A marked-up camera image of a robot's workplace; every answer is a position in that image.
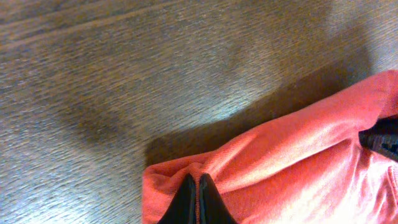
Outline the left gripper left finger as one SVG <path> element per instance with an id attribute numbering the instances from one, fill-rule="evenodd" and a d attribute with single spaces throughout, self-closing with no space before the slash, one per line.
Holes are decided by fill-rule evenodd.
<path id="1" fill-rule="evenodd" d="M 196 185 L 187 174 L 158 224 L 196 224 Z"/>

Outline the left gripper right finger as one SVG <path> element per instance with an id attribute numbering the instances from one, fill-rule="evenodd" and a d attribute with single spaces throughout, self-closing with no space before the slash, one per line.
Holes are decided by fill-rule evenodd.
<path id="1" fill-rule="evenodd" d="M 200 224 L 237 224 L 224 204 L 210 174 L 200 177 Z"/>

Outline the orange soccer t-shirt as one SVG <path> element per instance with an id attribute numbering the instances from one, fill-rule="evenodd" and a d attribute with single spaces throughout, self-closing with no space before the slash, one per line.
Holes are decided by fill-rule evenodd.
<path id="1" fill-rule="evenodd" d="M 373 75 L 219 149 L 149 166 L 142 222 L 157 223 L 190 174 L 209 174 L 238 223 L 396 223 L 397 163 L 359 133 L 397 116 L 397 72 Z"/>

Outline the dark navy folded garment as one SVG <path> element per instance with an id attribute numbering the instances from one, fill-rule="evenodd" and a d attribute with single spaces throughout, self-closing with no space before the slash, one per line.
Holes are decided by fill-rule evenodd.
<path id="1" fill-rule="evenodd" d="M 362 147 L 397 162 L 397 118 L 381 119 L 370 129 L 360 131 L 359 141 Z"/>

